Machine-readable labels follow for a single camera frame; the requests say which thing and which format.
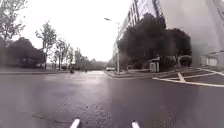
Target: car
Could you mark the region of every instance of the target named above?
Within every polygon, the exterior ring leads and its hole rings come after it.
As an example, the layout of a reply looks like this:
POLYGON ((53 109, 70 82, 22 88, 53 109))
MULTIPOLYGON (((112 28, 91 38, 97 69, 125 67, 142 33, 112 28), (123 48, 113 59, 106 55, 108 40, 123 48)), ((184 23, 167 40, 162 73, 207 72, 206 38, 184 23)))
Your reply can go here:
POLYGON ((115 68, 107 67, 107 68, 106 68, 106 71, 115 71, 115 68))

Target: lamp post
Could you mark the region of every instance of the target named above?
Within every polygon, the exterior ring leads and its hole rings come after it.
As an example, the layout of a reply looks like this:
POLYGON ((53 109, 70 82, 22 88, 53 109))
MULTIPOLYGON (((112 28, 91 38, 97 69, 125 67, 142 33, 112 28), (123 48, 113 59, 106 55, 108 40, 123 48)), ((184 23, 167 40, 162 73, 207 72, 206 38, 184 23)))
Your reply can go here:
MULTIPOLYGON (((109 18, 104 18, 106 21, 111 21, 111 22, 114 22, 113 20, 109 19, 109 18)), ((114 22, 117 24, 117 39, 116 41, 118 40, 118 36, 120 34, 120 28, 121 28, 121 24, 118 23, 118 22, 114 22)), ((117 74, 120 74, 120 56, 119 56, 119 48, 118 48, 118 44, 117 44, 117 74)))

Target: asphalt road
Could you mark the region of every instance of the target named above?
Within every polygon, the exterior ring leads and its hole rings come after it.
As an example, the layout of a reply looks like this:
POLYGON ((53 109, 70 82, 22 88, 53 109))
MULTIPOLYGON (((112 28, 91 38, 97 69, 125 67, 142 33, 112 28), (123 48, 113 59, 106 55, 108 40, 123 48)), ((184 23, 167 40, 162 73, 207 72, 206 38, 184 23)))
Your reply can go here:
POLYGON ((223 128, 224 88, 103 72, 0 77, 1 128, 223 128))

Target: overcast sky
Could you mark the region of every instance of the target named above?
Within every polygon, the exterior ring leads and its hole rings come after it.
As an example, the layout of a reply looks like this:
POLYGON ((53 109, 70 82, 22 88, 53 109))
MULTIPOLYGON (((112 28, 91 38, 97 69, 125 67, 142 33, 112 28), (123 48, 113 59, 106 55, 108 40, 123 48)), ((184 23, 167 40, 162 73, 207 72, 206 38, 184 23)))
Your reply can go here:
POLYGON ((59 36, 74 48, 79 47, 83 55, 108 61, 117 26, 104 17, 122 23, 130 4, 131 0, 28 0, 27 8, 21 11, 26 25, 21 35, 40 48, 35 31, 50 20, 59 36))

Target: white handlebar tip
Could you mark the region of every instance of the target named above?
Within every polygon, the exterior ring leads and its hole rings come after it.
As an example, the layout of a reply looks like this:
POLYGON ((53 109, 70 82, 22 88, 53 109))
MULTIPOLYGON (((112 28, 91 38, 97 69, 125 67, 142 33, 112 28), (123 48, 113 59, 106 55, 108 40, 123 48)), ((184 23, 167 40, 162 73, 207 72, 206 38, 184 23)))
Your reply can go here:
POLYGON ((75 119, 70 128, 78 128, 80 119, 75 119))
POLYGON ((140 128, 138 122, 132 122, 132 128, 140 128))

